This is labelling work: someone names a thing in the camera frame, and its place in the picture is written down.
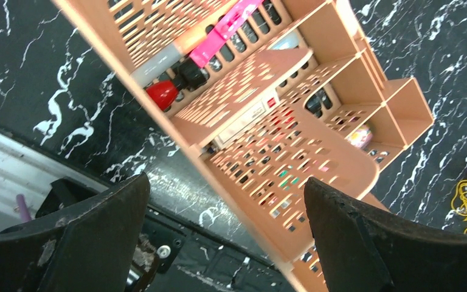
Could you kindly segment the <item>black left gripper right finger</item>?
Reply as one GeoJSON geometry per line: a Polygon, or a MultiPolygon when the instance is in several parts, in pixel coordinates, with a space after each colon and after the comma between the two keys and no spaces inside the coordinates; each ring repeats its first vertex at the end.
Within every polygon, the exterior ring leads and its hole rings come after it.
{"type": "Polygon", "coordinates": [[[403,219],[316,178],[304,202],[329,291],[467,291],[467,234],[403,219]]]}

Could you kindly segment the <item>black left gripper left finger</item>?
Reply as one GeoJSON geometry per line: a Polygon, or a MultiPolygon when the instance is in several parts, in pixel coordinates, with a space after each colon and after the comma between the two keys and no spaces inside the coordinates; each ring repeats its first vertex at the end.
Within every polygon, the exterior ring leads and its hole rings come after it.
{"type": "Polygon", "coordinates": [[[123,291],[150,196],[145,174],[0,232],[0,291],[123,291]]]}

